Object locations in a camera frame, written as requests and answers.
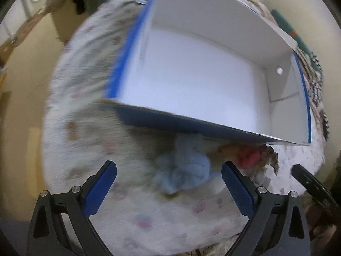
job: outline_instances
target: cardboard box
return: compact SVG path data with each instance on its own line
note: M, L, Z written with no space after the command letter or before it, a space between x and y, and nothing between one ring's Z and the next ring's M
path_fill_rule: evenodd
M296 45L236 0L149 0L105 96L129 125L309 144Z

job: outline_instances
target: white blanket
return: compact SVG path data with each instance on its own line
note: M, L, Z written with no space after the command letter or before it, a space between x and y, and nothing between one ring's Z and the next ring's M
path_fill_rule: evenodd
M65 47L51 81L43 134L44 178L51 193L82 185L106 160L118 175L91 221L113 255L172 255L221 242L244 227L221 177L166 197L154 189L153 160L173 148L174 134L123 125L102 99L127 31L143 6L110 0L88 18ZM223 142L204 140L205 151ZM311 147L274 146L279 173L266 171L269 190L303 193L290 176L300 163L315 173L324 160L313 122Z

